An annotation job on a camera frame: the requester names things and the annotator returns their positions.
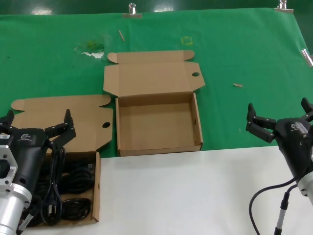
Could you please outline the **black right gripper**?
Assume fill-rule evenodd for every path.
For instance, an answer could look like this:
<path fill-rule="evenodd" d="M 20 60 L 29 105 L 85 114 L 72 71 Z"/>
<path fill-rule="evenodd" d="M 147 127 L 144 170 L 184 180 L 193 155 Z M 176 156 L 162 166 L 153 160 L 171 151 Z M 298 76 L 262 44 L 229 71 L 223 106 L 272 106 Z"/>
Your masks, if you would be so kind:
<path fill-rule="evenodd" d="M 276 122 L 257 116 L 250 103 L 246 117 L 246 131 L 267 143 L 276 139 L 294 178 L 301 178 L 313 170 L 313 137 L 309 134 L 311 124 L 307 121 L 313 119 L 313 104 L 304 97 L 301 106 L 305 111 L 301 118 L 284 118 Z"/>

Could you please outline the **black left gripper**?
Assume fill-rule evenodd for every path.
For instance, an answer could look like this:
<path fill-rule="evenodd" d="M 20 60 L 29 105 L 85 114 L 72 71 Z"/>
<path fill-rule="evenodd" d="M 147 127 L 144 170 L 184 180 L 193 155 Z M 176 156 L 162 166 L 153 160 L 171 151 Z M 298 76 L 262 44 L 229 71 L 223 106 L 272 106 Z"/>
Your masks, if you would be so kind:
<path fill-rule="evenodd" d="M 47 149 L 59 151 L 76 137 L 73 118 L 67 109 L 64 122 L 45 131 L 14 128 L 13 120 L 12 110 L 0 118 L 0 190 L 11 192 L 14 185 L 19 185 L 33 193 Z"/>

